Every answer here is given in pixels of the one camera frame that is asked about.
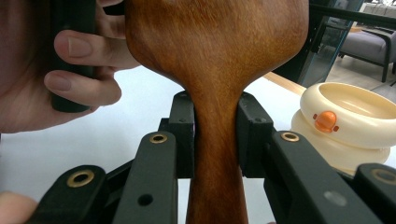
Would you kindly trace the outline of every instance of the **orange knob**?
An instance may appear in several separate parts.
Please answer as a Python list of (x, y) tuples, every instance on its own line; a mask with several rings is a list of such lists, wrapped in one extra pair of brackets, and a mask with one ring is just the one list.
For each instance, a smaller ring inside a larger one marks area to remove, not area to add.
[(331, 133), (337, 121), (337, 116), (332, 111), (324, 111), (316, 117), (315, 127), (323, 133)]

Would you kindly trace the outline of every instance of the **white table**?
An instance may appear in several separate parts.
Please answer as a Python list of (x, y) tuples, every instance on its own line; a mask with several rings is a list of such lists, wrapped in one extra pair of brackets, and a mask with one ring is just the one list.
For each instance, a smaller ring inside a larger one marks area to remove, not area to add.
[[(39, 201), (56, 178), (71, 168), (92, 164), (110, 172), (133, 159), (141, 138), (157, 131), (161, 118), (169, 117), (173, 96), (183, 89), (143, 66), (118, 72), (116, 79), (123, 95), (114, 105), (47, 130), (2, 134), (0, 191), (12, 190)], [(299, 95), (263, 77), (246, 91), (262, 104), (277, 130), (290, 129)], [(178, 223), (185, 220), (189, 182), (178, 182)], [(262, 183), (262, 179), (244, 178), (250, 223), (275, 220)]]

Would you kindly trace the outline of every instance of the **wooden handle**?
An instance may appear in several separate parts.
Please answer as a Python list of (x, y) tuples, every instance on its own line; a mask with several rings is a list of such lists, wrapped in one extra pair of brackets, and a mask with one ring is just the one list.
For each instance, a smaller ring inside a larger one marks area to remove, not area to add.
[(298, 52), (305, 0), (128, 0), (134, 57), (182, 85), (197, 115), (187, 223), (248, 223), (235, 142), (243, 89)]

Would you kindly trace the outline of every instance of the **gray chair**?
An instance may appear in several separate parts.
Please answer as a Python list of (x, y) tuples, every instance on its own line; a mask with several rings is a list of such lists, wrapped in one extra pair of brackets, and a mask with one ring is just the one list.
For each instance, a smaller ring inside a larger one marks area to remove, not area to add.
[(381, 29), (388, 35), (362, 30), (349, 33), (340, 49), (339, 56), (344, 55), (382, 66), (382, 82), (387, 80), (388, 66), (393, 63), (392, 73), (396, 70), (396, 32)]

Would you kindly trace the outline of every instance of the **human hand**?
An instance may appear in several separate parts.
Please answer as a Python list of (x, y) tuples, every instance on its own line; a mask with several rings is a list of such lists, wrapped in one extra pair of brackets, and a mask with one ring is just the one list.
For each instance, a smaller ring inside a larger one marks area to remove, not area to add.
[[(114, 73), (138, 66), (124, 40), (123, 16), (103, 7), (121, 0), (97, 0), (97, 35), (62, 31), (50, 39), (48, 0), (7, 0), (0, 6), (0, 133), (45, 129), (90, 114), (120, 99)], [(50, 48), (67, 63), (95, 67), (95, 78), (50, 71)], [(81, 113), (55, 111), (50, 91), (79, 104)]]
[(33, 199), (12, 192), (0, 193), (0, 223), (25, 223), (37, 208)]

